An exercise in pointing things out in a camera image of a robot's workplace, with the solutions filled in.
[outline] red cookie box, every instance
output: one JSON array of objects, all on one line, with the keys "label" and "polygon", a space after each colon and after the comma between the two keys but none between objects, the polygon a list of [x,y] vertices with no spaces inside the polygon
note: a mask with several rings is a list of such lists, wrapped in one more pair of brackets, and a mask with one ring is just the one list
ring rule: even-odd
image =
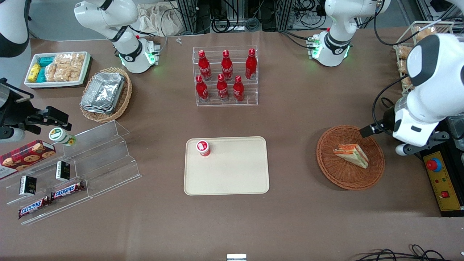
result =
[{"label": "red cookie box", "polygon": [[0,179],[52,157],[55,154],[55,147],[41,140],[35,140],[10,151],[0,156]]}]

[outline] cookie box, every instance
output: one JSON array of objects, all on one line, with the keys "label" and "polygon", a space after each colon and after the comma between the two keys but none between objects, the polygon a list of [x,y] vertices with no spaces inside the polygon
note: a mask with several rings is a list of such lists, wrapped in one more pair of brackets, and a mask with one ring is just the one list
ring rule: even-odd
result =
[{"label": "cookie box", "polygon": [[56,154],[55,147],[36,140],[0,156],[0,179]]},{"label": "cookie box", "polygon": [[82,64],[82,69],[79,75],[79,80],[77,81],[61,81],[61,82],[44,82],[44,83],[32,83],[27,79],[27,75],[29,75],[29,72],[31,71],[32,67],[34,64],[38,63],[41,57],[55,57],[60,54],[72,54],[72,52],[51,52],[51,53],[38,53],[34,54],[32,57],[31,65],[29,66],[29,69],[27,70],[27,75],[26,78],[24,79],[24,85],[31,89],[55,89],[55,88],[66,88],[66,87],[71,87],[71,86],[79,86],[84,83],[86,75],[88,73],[88,67],[91,61],[91,56],[88,52],[78,52],[78,53],[84,53],[85,58],[84,58],[84,63]]}]

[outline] yellow snack package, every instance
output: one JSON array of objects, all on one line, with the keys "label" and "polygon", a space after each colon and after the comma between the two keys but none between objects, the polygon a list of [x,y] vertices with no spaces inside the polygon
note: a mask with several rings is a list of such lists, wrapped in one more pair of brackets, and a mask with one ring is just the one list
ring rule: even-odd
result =
[{"label": "yellow snack package", "polygon": [[38,63],[34,64],[31,68],[31,71],[27,75],[27,80],[31,83],[35,83],[37,81],[37,76],[39,75],[40,69],[41,67]]}]

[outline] sandwich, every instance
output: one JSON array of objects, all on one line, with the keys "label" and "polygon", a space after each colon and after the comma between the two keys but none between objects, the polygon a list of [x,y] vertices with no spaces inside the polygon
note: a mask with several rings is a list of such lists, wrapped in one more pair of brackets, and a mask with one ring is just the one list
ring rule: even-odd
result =
[{"label": "sandwich", "polygon": [[367,169],[369,159],[358,144],[340,144],[334,150],[335,155],[361,168]]}]

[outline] aluminum foil container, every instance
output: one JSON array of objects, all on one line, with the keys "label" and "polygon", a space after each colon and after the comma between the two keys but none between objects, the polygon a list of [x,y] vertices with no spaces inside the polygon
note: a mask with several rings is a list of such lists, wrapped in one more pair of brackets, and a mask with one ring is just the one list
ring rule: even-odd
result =
[{"label": "aluminum foil container", "polygon": [[98,73],[82,97],[81,107],[86,111],[96,113],[113,113],[121,95],[124,81],[124,76],[119,73]]}]

